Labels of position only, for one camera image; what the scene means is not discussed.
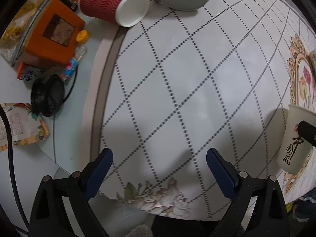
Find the white paper cup with print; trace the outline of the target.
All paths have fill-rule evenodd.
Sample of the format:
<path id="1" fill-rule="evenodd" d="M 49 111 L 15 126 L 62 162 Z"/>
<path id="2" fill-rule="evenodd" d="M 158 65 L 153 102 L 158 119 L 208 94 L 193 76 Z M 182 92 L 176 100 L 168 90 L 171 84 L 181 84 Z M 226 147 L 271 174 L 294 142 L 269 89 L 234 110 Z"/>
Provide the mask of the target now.
<path id="1" fill-rule="evenodd" d="M 287 125 L 277 163 L 290 174 L 297 174 L 305 163 L 313 146 L 298 135 L 298 124 L 306 121 L 315 126 L 315 113 L 297 105 L 289 105 Z"/>

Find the red ribbed paper cup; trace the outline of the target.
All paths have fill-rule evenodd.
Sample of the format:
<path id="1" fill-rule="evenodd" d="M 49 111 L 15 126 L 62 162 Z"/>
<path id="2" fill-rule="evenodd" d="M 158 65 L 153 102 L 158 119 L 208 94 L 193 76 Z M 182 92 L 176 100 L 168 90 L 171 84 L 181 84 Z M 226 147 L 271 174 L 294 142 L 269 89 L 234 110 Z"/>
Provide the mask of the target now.
<path id="1" fill-rule="evenodd" d="M 147 14 L 149 0 L 79 0 L 81 12 L 122 27 L 132 27 Z"/>

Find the floral paper packet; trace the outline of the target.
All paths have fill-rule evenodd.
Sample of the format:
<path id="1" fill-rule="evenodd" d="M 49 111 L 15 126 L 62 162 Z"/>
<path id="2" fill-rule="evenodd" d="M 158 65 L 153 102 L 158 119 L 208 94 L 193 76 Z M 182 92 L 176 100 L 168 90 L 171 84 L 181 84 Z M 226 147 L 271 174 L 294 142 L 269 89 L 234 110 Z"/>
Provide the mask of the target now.
<path id="1" fill-rule="evenodd" d="M 50 135 L 46 122 L 32 111 L 29 103 L 2 103 L 1 106 L 10 123 L 13 146 L 37 143 Z"/>

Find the black round lid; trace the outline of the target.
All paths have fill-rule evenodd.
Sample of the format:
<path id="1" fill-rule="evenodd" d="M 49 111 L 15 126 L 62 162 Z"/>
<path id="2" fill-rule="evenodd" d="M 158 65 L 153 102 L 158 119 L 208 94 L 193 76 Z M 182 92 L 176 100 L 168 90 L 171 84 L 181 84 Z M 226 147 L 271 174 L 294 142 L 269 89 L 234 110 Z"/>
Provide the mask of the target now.
<path id="1" fill-rule="evenodd" d="M 54 116 L 62 106 L 64 97 L 64 83 L 58 75 L 53 74 L 48 78 L 38 78 L 32 84 L 32 111 L 36 115 Z"/>

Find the floral diamond pattern table mat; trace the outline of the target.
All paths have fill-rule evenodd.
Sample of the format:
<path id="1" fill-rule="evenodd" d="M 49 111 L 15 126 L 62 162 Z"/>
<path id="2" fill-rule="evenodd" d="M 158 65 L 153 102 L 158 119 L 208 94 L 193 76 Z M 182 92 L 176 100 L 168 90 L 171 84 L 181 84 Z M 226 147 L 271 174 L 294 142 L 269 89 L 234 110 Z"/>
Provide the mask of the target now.
<path id="1" fill-rule="evenodd" d="M 219 220 L 229 206 L 206 163 L 277 177 L 290 203 L 315 187 L 315 152 L 295 175 L 277 162 L 289 105 L 315 109 L 315 32 L 283 0 L 151 2 L 124 34 L 101 117 L 114 162 L 99 193 L 160 216 Z"/>

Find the yellow bottle cap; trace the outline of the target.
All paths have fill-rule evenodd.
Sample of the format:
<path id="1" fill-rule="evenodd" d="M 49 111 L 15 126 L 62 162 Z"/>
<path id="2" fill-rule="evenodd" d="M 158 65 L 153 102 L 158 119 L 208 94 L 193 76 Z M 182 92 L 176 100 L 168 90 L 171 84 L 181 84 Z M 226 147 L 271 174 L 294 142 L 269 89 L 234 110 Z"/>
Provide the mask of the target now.
<path id="1" fill-rule="evenodd" d="M 76 36 L 76 42 L 79 44 L 85 44 L 89 40 L 89 38 L 90 38 L 89 31 L 83 29 Z"/>

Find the orange cardboard box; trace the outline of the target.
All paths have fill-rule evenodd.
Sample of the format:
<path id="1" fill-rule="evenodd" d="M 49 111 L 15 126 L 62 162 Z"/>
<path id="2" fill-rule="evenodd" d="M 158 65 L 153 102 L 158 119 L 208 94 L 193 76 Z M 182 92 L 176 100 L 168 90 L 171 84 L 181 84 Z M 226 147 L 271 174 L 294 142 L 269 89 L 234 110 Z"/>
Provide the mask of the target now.
<path id="1" fill-rule="evenodd" d="M 41 69 L 66 66 L 85 21 L 60 0 L 50 0 L 32 23 L 17 61 Z"/>

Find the yellow plastic bag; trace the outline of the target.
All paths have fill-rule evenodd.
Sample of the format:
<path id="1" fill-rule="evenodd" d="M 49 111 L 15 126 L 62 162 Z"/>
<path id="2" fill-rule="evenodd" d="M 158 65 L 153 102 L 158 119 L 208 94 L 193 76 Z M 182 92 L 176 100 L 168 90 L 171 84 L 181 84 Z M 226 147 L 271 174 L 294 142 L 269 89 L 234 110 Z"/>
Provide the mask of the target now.
<path id="1" fill-rule="evenodd" d="M 44 0 L 28 0 L 14 16 L 1 37 L 1 56 L 12 63 L 19 40 L 36 10 Z"/>

